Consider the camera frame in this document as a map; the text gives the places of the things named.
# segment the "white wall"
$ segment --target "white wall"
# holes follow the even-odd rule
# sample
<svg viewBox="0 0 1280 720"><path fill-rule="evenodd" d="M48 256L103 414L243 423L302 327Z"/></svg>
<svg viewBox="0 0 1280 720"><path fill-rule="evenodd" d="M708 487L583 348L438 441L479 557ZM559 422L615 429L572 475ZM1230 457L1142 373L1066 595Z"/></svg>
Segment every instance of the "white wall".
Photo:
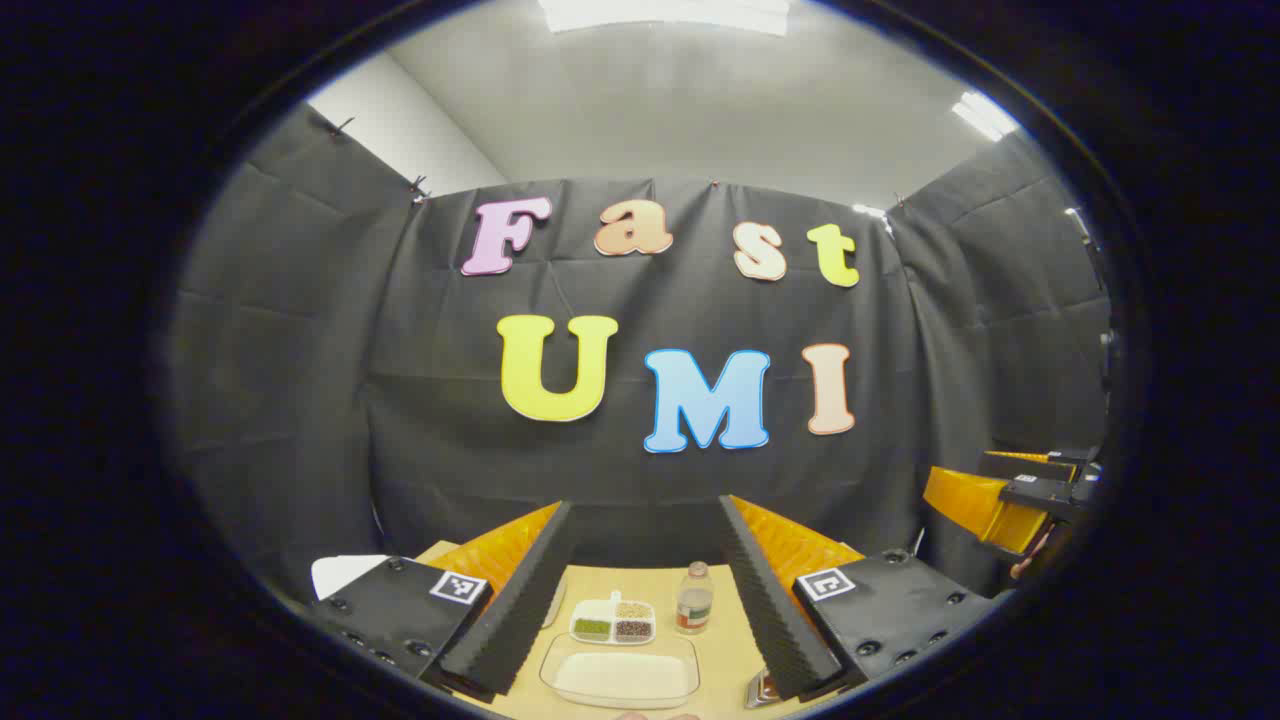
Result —
<svg viewBox="0 0 1280 720"><path fill-rule="evenodd" d="M307 102L406 179L448 195L507 178L394 58L379 53Z"/></svg>

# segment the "black curtain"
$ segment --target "black curtain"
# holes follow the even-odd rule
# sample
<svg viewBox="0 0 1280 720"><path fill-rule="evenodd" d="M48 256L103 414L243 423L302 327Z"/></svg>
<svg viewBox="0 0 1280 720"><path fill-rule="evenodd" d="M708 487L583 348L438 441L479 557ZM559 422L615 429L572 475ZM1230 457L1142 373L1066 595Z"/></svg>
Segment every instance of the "black curtain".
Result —
<svg viewBox="0 0 1280 720"><path fill-rule="evenodd" d="M483 202L545 196L504 274L463 277ZM604 258L600 211L649 199L675 236L659 255ZM311 594L317 556L421 552L558 498L586 512L576 561L717 559L701 518L732 492L873 552L909 546L974 589L995 561L920 501L932 464L973 469L995 445L1097 443L1107 301L1048 163L1015 133L890 213L680 178L517 183L410 204L407 183L311 110L247 159L193 245L173 328L180 451L255 569ZM788 269L742 277L731 232L769 224ZM818 272L810 228L852 237L860 281ZM577 315L618 320L604 401L575 423L516 414L499 389L512 314L556 322L543 379L568 389ZM800 351L850 348L852 429L813 436ZM689 350L713 383L759 350L768 445L681 454L653 430L652 350Z"/></svg>

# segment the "wooden table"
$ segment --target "wooden table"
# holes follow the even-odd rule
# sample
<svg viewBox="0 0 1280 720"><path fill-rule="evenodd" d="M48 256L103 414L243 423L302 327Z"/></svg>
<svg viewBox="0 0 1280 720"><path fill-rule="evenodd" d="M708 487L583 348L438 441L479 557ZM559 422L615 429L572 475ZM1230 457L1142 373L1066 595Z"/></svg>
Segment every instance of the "wooden table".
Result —
<svg viewBox="0 0 1280 720"><path fill-rule="evenodd" d="M429 562L449 550L454 543L440 541L417 557L419 562ZM728 565L712 565L710 577L716 588L710 621L707 629L696 635L685 635L676 630L676 588L687 573L686 568L660 569L621 569L589 568L570 565L564 569L564 601L561 603L556 620L544 628L534 639L529 657L516 674L516 682L506 696L497 696L492 705L457 694L456 697L499 712L516 720L543 720L556 717L563 720L614 720L627 712L609 707L577 705L562 698L547 687L538 676L538 670L556 635L568 632L570 615L573 606L582 600L604 600L609 592L618 591L623 600L639 600L653 605L657 612L658 634L672 634L689 639L698 652L698 671L701 684L681 707L669 710L639 710L649 720L667 720L689 712L700 720L722 720L741 717L745 720L768 720L790 715L801 707L823 702L835 693L801 703L796 698L785 702L746 708L746 684L764 667L760 651L755 648L751 629L746 623L742 601L733 584L733 574Z"/></svg>

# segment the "blue letter m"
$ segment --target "blue letter m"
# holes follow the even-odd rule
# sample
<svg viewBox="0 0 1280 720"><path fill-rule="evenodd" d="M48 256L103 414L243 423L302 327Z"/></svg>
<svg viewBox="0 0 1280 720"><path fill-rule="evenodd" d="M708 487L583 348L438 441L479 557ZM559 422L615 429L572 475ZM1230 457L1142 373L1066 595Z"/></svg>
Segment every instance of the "blue letter m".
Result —
<svg viewBox="0 0 1280 720"><path fill-rule="evenodd" d="M740 450L769 442L760 419L768 355L756 350L730 355L714 389L707 387L703 372L686 350L654 350L645 355L644 364L658 382L653 434L644 438L649 452L680 452L689 447L680 433L681 415L698 447L712 443L726 414L728 423L721 433L721 447Z"/></svg>

